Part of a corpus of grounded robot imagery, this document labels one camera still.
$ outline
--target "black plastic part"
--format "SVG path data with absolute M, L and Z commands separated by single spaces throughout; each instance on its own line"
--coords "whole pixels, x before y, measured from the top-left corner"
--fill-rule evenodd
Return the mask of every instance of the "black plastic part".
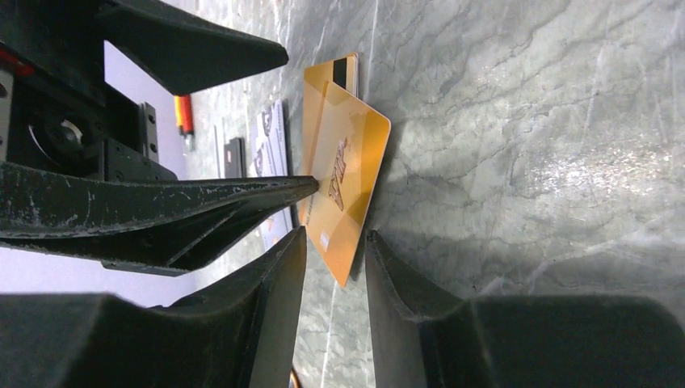
M 399 260 L 376 231 L 366 246 L 376 385 L 685 386 L 685 336 L 642 297 L 463 301 Z
M 27 84 L 26 78 L 17 79 L 12 102 L 8 162 L 74 176 L 95 173 L 97 160 L 92 168 L 88 162 L 64 163 L 64 160 L 56 158 L 58 153 L 50 149 L 46 132 L 64 119 L 78 123 L 86 148 L 111 138 L 138 153 L 143 151 L 139 108 L 133 101 L 106 85 L 103 90 L 107 108 L 101 108 L 74 97 L 73 93 L 55 87 L 55 84 L 49 85 L 53 87 L 48 87 L 46 83 L 41 91 Z M 50 158 L 45 156 L 36 143 L 40 144 Z
M 280 44 L 217 26 L 158 0 L 111 0 L 96 19 L 107 40 L 173 95 L 288 63 Z
M 33 68 L 33 87 L 58 87 L 105 104 L 103 37 L 94 15 L 101 1 L 11 0 L 0 2 L 0 49 Z M 49 79 L 48 86 L 41 80 Z
M 294 230 L 167 308 L 109 295 L 1 296 L 0 386 L 286 386 L 306 245 Z
M 312 177 L 103 182 L 0 162 L 0 246 L 180 274 L 313 194 Z

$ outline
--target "gray marble countertop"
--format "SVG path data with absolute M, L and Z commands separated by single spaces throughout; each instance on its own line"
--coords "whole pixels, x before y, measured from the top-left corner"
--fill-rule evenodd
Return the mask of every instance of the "gray marble countertop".
M 278 98 L 299 171 L 303 69 L 354 51 L 393 122 L 368 226 L 400 257 L 459 297 L 638 293 L 685 322 L 683 1 L 179 1 L 291 58 L 193 96 L 192 178 L 216 177 L 214 126 L 245 136 Z M 262 252 L 248 236 L 201 284 Z M 374 386 L 357 275 L 309 246 L 304 387 Z

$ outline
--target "black rectangular object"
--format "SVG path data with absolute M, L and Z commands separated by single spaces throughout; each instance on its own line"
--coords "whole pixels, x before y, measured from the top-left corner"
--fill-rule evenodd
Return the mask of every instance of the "black rectangular object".
M 234 137 L 229 144 L 224 145 L 224 177 L 245 178 L 245 139 Z
M 99 174 L 106 181 L 178 180 L 174 172 L 111 138 L 103 142 Z
M 341 88 L 347 88 L 347 58 L 333 61 L 333 82 Z

